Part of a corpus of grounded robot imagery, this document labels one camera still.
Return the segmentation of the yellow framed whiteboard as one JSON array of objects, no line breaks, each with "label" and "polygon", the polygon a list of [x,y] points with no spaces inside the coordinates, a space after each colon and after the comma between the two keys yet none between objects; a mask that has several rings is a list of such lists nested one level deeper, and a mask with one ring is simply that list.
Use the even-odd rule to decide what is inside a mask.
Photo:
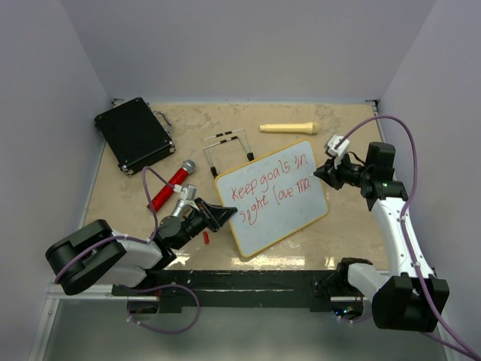
[{"label": "yellow framed whiteboard", "polygon": [[250,258],[312,223],[329,211],[316,170],[313,145],[302,139],[216,177],[239,253]]}]

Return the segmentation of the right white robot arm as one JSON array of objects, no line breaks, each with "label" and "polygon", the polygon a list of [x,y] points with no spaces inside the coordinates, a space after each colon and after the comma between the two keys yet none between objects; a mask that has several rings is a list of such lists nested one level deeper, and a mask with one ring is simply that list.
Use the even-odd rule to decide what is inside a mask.
[{"label": "right white robot arm", "polygon": [[325,145],[328,160],[314,176],[336,190],[345,184],[359,188],[382,230],[389,274],[381,274],[366,259],[345,257],[322,285],[345,296],[359,291],[370,302],[380,329],[433,332],[449,286],[434,275],[420,250],[407,209],[407,191],[394,179],[395,148],[371,142],[366,160],[355,164],[348,147],[342,136],[333,135]]}]

